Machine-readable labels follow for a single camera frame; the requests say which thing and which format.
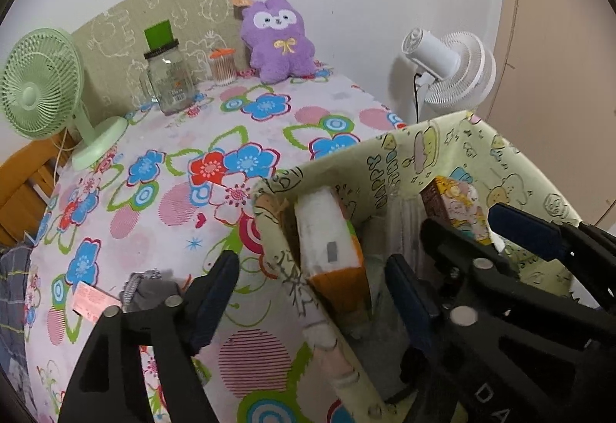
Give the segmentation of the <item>glass mason jar mug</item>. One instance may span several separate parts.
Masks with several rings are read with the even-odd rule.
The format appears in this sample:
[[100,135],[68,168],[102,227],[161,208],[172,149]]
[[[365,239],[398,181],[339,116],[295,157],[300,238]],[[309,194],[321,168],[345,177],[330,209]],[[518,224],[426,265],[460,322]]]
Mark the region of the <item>glass mason jar mug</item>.
[[196,90],[184,55],[179,50],[179,40],[150,50],[144,55],[143,88],[159,105],[165,115],[188,109],[193,103]]

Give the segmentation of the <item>grey plaid pillow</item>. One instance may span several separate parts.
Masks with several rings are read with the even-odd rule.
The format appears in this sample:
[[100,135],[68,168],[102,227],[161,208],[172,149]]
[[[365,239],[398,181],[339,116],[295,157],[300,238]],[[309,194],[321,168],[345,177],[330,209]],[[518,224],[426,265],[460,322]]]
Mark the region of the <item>grey plaid pillow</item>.
[[1,253],[1,369],[6,375],[11,363],[26,368],[24,306],[30,253],[28,245],[14,246]]

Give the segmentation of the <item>white standing fan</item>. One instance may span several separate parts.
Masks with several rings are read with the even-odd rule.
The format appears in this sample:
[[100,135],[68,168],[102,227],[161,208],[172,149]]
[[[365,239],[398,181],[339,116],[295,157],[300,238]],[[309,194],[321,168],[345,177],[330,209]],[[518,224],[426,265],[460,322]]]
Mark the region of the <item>white standing fan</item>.
[[401,52],[415,64],[415,117],[475,110],[487,98],[496,80],[493,53],[470,32],[437,38],[421,28],[403,39]]

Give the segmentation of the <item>dark grey sock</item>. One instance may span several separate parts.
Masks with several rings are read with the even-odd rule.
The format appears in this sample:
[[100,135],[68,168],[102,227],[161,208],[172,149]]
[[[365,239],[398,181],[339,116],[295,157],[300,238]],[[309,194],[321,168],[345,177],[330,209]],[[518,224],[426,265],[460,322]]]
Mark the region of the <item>dark grey sock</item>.
[[167,298],[180,294],[179,285],[168,273],[148,270],[129,276],[119,300],[124,312],[136,312],[156,308]]

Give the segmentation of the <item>yellow cartoon tissue pack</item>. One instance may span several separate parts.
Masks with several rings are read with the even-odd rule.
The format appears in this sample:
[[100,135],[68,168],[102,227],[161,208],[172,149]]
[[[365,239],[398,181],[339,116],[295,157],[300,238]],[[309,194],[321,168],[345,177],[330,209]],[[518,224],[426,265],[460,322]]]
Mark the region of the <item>yellow cartoon tissue pack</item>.
[[443,176],[436,176],[422,191],[427,217],[437,217],[484,246],[491,245],[487,217],[474,186]]

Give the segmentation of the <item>purple plush bunny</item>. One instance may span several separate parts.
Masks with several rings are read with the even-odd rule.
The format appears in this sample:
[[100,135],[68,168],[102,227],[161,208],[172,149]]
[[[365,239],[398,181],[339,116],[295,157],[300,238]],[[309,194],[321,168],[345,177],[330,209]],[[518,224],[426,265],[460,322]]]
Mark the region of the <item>purple plush bunny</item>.
[[244,8],[240,38],[249,50],[249,66],[263,84],[316,72],[314,44],[306,36],[302,15],[288,0],[264,0]]

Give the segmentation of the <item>green cup on jar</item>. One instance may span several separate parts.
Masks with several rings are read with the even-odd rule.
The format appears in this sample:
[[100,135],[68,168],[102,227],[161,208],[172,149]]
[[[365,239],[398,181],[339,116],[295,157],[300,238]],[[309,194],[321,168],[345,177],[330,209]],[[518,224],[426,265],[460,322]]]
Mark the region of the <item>green cup on jar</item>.
[[163,20],[144,30],[148,50],[161,49],[161,47],[174,40],[169,20]]

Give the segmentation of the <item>wooden bed headboard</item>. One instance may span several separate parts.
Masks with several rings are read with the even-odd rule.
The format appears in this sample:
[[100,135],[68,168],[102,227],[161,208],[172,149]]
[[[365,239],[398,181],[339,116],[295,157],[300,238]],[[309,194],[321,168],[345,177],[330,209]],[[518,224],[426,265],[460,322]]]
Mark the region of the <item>wooden bed headboard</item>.
[[54,167],[65,166],[76,146],[70,134],[34,140],[1,165],[1,247],[37,235],[54,189]]

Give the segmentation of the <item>floral tablecloth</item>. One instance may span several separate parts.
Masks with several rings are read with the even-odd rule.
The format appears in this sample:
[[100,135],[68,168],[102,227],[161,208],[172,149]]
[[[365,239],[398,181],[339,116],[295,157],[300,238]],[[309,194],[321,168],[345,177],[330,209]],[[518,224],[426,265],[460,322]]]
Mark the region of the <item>floral tablecloth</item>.
[[179,283],[231,250],[240,276],[213,343],[196,360],[223,422],[346,422],[266,262],[251,193],[275,173],[346,149],[402,119],[332,68],[267,86],[242,74],[201,86],[167,116],[146,105],[84,171],[60,175],[38,229],[24,305],[37,417],[53,422],[90,321],[72,308],[85,283],[116,296],[133,274]]

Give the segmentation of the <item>yellow patterned storage box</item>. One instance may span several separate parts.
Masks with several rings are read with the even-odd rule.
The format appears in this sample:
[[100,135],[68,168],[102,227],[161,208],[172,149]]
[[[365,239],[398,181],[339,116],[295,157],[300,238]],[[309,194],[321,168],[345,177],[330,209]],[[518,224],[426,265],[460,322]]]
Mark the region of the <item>yellow patterned storage box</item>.
[[378,395],[373,376],[361,367],[301,270],[287,224],[292,204],[304,193],[330,187],[343,202],[351,223],[359,226],[371,215],[384,212],[389,193],[414,196],[434,177],[449,176],[454,171],[471,180],[482,205],[501,200],[546,221],[578,224],[581,220],[531,160],[470,112],[381,132],[348,148],[316,155],[256,186],[254,211],[265,260],[276,272],[287,303],[295,311],[292,326],[304,336],[304,328],[325,322],[338,336],[359,380],[336,389],[323,371],[321,374],[341,406],[357,422],[395,422],[398,418]]

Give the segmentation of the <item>pink cloth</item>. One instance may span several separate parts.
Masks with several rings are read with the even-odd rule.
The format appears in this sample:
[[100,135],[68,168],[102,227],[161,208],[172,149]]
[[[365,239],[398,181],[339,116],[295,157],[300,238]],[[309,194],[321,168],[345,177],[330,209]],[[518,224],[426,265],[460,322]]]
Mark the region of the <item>pink cloth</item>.
[[95,324],[103,311],[112,306],[120,307],[120,301],[83,281],[77,283],[71,302],[75,314]]

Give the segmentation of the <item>beige and white sock roll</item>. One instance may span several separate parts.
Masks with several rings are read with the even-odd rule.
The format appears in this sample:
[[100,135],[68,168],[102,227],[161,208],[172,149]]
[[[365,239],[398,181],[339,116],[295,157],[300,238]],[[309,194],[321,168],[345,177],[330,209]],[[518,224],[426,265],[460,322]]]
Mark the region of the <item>beige and white sock roll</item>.
[[347,359],[333,329],[325,322],[303,329],[305,339],[321,371],[336,389],[347,388],[359,380],[359,373]]

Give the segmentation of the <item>small jar of cotton swabs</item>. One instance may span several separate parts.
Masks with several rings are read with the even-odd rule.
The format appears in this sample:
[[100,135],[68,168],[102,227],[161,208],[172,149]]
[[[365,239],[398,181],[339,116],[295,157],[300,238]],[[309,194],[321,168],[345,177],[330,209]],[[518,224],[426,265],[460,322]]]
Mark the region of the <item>small jar of cotton swabs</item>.
[[217,86],[226,86],[236,80],[235,49],[214,49],[209,53],[208,62]]

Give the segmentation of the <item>beige door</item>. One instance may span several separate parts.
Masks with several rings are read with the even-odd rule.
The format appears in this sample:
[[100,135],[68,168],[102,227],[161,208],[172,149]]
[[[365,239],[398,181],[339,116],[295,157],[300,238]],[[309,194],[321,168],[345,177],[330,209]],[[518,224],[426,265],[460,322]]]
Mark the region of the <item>beige door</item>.
[[589,224],[615,225],[615,13],[608,0],[502,0],[481,112]]

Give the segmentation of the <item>green desk fan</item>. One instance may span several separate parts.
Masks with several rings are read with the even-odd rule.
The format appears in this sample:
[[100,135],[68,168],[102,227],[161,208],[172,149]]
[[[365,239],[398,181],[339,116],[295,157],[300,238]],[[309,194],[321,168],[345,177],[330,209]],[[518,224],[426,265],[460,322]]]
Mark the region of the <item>green desk fan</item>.
[[13,129],[30,140],[75,128],[82,140],[72,166],[83,171],[100,160],[129,123],[112,116],[93,126],[85,113],[85,67],[70,34],[41,28],[23,36],[10,51],[1,74],[1,111]]

